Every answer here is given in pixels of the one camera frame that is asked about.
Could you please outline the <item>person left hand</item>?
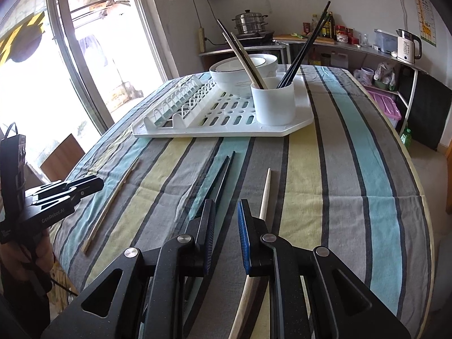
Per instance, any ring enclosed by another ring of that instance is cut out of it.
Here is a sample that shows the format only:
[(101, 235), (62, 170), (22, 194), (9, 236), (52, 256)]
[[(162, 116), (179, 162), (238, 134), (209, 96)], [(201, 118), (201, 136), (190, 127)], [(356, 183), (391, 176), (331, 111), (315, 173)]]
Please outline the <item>person left hand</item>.
[[(45, 273), (49, 273), (54, 265), (54, 254), (48, 230), (44, 230), (36, 247), (36, 265)], [(28, 270), (24, 264), (29, 262), (31, 252), (26, 246), (10, 242), (1, 245), (1, 262), (11, 276), (20, 281), (29, 280)]]

